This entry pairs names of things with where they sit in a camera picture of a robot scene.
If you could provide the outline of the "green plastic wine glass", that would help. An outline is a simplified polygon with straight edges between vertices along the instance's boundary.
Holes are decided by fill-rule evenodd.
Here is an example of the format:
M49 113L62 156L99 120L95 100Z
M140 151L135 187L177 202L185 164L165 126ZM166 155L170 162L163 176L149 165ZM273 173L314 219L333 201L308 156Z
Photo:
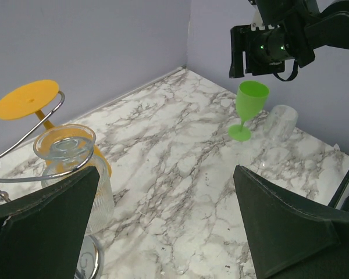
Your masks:
M232 139L243 142L251 138L251 132L245 123L253 119L263 109L269 93L269 88L258 81L240 83L236 95L236 112L241 123L229 127L228 135Z

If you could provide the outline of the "orange plastic wine glass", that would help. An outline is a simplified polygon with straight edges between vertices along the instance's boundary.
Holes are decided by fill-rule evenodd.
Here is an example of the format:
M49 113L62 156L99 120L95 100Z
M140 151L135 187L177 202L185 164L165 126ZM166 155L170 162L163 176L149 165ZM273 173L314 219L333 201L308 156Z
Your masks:
M87 164L101 165L102 170L110 176L111 166L97 148L97 136L91 128L81 124L55 126L49 121L64 100L65 95L54 80L34 81L4 96L0 100L1 120L16 120L35 114L39 122L12 147L0 153L0 158L20 145L38 127L44 126L45 132L35 140L33 148L35 154L45 160L49 173L71 170L93 150L94 155Z

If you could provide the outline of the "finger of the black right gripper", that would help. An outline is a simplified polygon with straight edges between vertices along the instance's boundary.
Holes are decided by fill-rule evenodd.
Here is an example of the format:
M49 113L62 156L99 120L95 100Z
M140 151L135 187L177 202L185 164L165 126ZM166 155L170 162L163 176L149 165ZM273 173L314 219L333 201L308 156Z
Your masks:
M244 57L245 33L247 25L234 26L230 30L232 59L229 70L230 78L242 78L245 74Z

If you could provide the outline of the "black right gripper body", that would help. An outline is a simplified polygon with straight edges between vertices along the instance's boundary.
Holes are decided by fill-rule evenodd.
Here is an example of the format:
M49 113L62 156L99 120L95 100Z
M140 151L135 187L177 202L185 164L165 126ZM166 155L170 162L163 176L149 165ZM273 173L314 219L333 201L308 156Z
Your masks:
M285 39L282 28L260 30L247 25L245 39L246 73L261 76L285 70Z

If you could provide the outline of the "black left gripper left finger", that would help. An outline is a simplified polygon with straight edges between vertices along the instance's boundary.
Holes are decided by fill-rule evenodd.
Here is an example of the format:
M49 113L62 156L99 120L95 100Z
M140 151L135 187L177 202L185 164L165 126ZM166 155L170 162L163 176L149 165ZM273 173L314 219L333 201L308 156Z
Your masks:
M86 167L0 205L0 278L73 278L99 173Z

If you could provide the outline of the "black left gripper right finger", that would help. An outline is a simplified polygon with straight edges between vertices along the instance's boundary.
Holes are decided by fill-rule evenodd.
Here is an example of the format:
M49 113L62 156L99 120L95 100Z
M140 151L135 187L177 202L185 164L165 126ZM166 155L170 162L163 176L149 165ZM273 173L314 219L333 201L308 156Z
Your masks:
M233 179L257 278L349 278L349 209L309 200L244 166Z

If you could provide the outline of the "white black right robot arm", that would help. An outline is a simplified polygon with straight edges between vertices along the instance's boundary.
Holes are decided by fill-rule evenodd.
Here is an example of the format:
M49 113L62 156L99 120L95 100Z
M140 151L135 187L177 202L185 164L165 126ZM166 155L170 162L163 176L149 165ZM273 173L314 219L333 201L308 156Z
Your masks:
M251 24L234 26L230 78L272 74L278 80L293 60L286 81L315 60L314 50L330 46L349 50L349 1L333 1L320 11L316 1L250 1Z

